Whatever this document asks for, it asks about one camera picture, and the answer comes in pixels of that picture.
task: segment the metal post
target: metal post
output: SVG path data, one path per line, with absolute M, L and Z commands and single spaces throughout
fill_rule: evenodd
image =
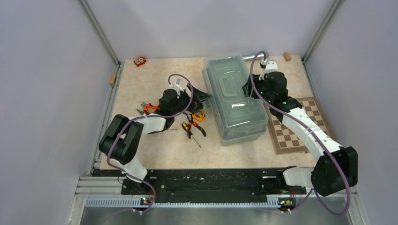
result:
M 344 0 L 335 0 L 333 3 L 332 7 L 330 8 L 328 14 L 326 15 L 325 19 L 323 20 L 321 27 L 319 28 L 318 32 L 316 32 L 316 35 L 314 39 L 312 40 L 310 46 L 308 47 L 302 61 L 303 63 L 306 63 L 308 59 L 311 57 L 312 53 L 314 52 L 315 47 L 318 45 L 319 40 L 321 39 L 322 35 L 324 34 L 326 28 L 329 26 L 330 21 L 333 19 L 335 16 L 337 10 L 340 8 Z
M 99 37 L 99 40 L 101 41 L 102 45 L 104 46 L 109 57 L 111 57 L 113 63 L 115 63 L 116 66 L 119 66 L 120 61 L 117 59 L 117 56 L 116 56 L 111 44 L 109 43 L 107 37 L 105 36 L 104 31 L 102 30 L 100 24 L 98 23 L 98 20 L 95 18 L 95 15 L 92 12 L 87 1 L 86 0 L 78 0 L 78 1 L 79 1 L 80 5 L 82 6 L 83 11 L 86 13 L 88 20 L 90 21 L 95 33 Z

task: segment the screwdriver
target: screwdriver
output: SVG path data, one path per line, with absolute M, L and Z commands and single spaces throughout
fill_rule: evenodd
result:
M 200 144 L 198 143 L 198 141 L 196 141 L 196 139 L 195 139 L 195 137 L 193 136 L 193 134 L 192 134 L 192 132 L 191 132 L 191 129 L 188 127 L 188 125 L 187 125 L 186 123 L 182 123 L 181 126 L 184 128 L 184 130 L 186 130 L 188 138 L 190 139 L 190 138 L 192 137 L 192 138 L 195 140 L 196 144 L 198 144 L 199 147 L 202 148 L 202 147 L 200 146 Z

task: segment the table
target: table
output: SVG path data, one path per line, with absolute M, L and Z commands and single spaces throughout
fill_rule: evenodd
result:
M 269 58 L 275 60 L 279 71 L 285 73 L 290 96 L 294 98 L 313 96 L 300 56 L 293 55 L 289 62 L 286 62 L 283 56 Z M 147 59 L 146 64 L 137 67 L 133 60 L 126 60 L 111 118 L 117 114 L 128 117 L 139 116 L 136 108 L 142 109 L 140 106 L 142 102 L 157 105 L 163 91 L 168 88 L 167 77 L 173 73 L 186 76 L 194 87 L 207 91 L 202 75 L 203 62 L 204 58 Z M 259 64 L 256 63 L 253 72 L 260 74 L 261 71 Z M 207 137 L 203 137 L 199 130 L 192 129 L 196 140 L 202 146 L 200 148 L 194 140 L 188 139 L 181 128 L 182 122 L 187 122 L 185 115 L 176 117 L 171 126 L 178 130 L 141 136 L 137 156 L 145 168 L 207 169 L 315 165 L 311 154 L 277 156 L 268 130 L 255 141 L 222 146 L 210 111 L 206 111 L 206 117 L 200 123 L 207 132 Z M 113 169 L 107 165 L 105 155 L 102 155 L 100 169 Z

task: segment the wooden block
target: wooden block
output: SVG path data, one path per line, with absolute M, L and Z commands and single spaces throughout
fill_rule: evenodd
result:
M 288 62 L 288 61 L 291 60 L 290 53 L 288 53 L 288 52 L 285 52 L 285 53 L 283 54 L 283 57 L 285 58 L 285 61 L 286 61 L 286 62 Z
M 109 85 L 113 87 L 115 83 L 116 83 L 116 74 L 112 74 L 111 77 L 109 78 Z

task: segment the container lid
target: container lid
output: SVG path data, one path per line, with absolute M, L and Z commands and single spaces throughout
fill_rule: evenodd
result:
M 249 72 L 241 55 L 221 59 L 206 59 L 207 75 L 210 80 L 216 107 L 225 128 L 250 129 L 250 125 L 268 122 L 264 105 L 258 99 L 245 97 L 242 86 L 247 82 Z M 255 129 L 251 135 L 259 133 Z

